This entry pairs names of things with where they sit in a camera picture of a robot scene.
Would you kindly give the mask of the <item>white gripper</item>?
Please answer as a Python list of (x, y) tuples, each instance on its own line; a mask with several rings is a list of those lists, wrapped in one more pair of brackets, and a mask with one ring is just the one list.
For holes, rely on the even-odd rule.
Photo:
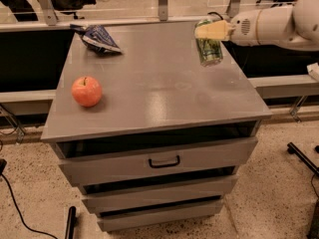
[(234, 16), (230, 23), (225, 20), (209, 22), (196, 26), (196, 39), (230, 41), (239, 46), (256, 46), (256, 25), (258, 10), (241, 12)]

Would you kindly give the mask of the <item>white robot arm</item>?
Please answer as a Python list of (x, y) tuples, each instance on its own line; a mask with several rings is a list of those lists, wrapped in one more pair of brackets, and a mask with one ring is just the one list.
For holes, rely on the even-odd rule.
[(241, 12), (230, 21), (196, 26), (196, 39), (231, 41), (238, 46), (274, 45), (294, 51), (319, 50), (319, 0)]

